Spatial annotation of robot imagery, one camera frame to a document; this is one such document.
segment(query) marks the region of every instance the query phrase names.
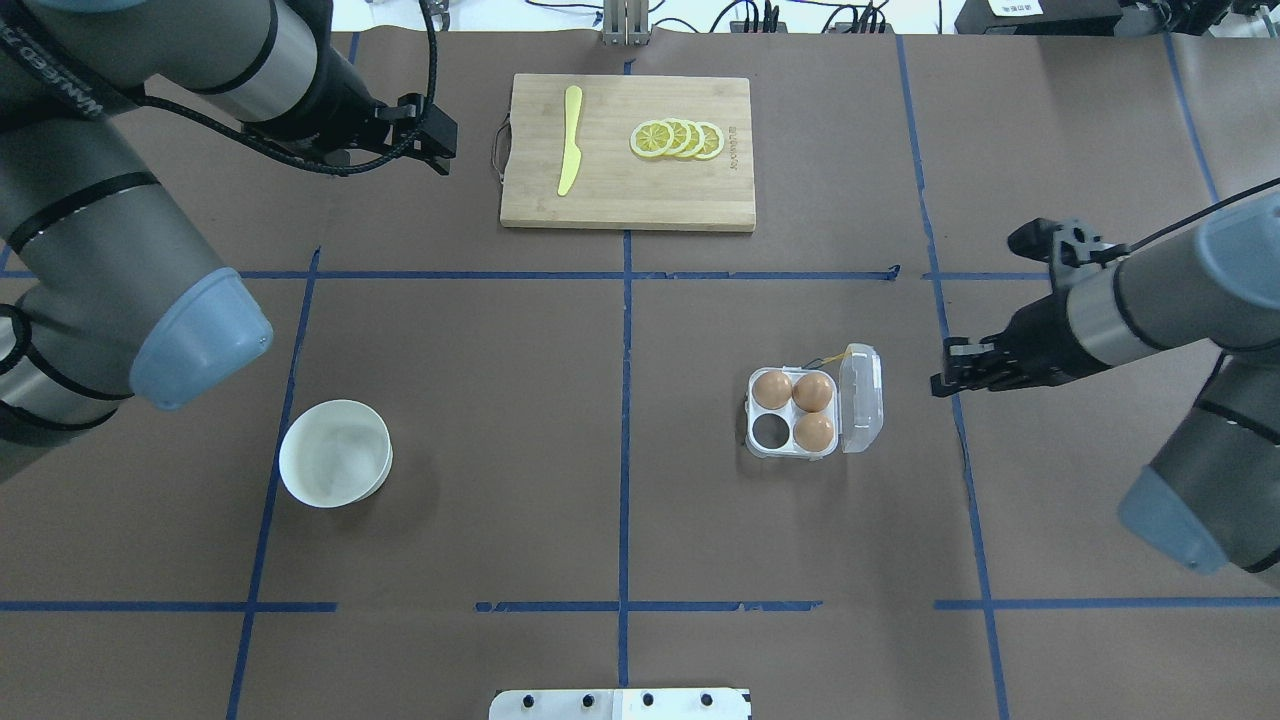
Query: egg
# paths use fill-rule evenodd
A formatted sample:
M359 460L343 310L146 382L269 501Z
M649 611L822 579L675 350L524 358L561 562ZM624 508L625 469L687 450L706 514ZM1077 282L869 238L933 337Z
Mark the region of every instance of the egg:
M769 370L755 379L751 397L763 407L777 410L791 398L791 378L782 370Z
M831 402L835 389L831 378L826 373L809 373L800 378L792 395L801 410L805 413L819 413Z
M836 437L836 425L820 413L809 413L796 423L796 445L809 452L822 452Z

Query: black hole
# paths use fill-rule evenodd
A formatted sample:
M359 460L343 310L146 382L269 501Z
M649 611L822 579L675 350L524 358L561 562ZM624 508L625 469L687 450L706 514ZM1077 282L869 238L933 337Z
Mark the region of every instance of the black hole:
M772 413L765 413L755 419L755 423L751 424L751 434L755 437L755 442L760 443L760 447L768 450L777 450L791 439L787 421L781 415Z

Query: knife blade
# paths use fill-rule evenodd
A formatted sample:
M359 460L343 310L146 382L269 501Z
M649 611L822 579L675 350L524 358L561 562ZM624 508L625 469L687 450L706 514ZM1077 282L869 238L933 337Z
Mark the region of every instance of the knife blade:
M564 197L573 181L577 168L582 164L582 151L577 149L577 117L582 111L582 88L571 85L564 88L564 158L561 160L561 183L556 191Z

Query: transparent lid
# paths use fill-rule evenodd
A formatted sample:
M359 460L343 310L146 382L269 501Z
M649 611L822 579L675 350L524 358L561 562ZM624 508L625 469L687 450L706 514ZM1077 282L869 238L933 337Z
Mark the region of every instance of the transparent lid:
M884 427L884 380L879 354L869 345L850 343L840 363L840 433L845 452L861 452Z

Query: white bracket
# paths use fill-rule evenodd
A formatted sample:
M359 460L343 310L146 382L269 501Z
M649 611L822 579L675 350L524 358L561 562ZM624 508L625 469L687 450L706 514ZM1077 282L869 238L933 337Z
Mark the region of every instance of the white bracket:
M649 45L649 0L604 0L605 45Z
M507 691L489 720L751 720L751 692L733 688Z

